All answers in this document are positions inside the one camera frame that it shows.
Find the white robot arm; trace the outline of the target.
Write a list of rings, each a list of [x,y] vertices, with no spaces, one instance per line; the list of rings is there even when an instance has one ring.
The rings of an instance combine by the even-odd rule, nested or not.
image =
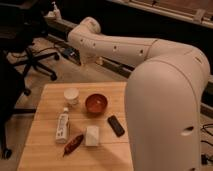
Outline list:
[[[200,106],[210,65],[198,48],[107,36],[87,17],[68,34],[82,63],[102,56],[133,68],[125,114],[134,171],[201,171]]]

